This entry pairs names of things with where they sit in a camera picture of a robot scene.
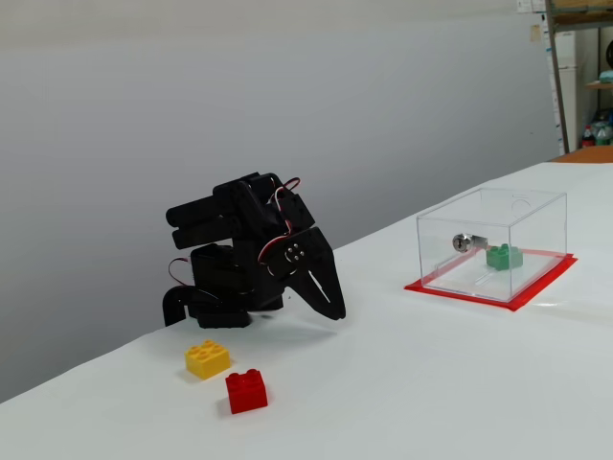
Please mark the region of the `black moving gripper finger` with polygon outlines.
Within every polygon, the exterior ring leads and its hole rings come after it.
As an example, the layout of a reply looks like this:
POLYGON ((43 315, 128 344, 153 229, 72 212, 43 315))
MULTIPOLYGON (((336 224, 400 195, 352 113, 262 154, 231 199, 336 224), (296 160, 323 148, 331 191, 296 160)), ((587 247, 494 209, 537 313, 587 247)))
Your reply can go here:
POLYGON ((316 312, 340 319, 340 282, 325 238, 288 238, 265 254, 271 276, 294 290, 316 312))

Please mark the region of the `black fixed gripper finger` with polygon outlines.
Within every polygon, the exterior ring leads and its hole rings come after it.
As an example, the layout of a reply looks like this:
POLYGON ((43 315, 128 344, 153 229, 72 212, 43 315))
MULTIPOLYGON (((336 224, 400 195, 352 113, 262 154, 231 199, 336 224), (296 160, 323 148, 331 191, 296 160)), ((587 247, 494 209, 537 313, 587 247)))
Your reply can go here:
POLYGON ((319 312, 332 320, 346 317, 346 307, 334 256, 331 250, 324 251, 315 262, 313 279, 319 286, 319 312))

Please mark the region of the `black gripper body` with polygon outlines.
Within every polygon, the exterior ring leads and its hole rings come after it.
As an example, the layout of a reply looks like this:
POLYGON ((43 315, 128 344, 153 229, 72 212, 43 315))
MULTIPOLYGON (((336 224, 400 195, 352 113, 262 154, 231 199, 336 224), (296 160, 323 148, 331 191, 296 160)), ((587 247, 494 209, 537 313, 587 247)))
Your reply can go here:
POLYGON ((273 242, 261 255, 271 276, 288 287, 315 285, 313 268, 318 257, 331 250, 318 227, 273 242))

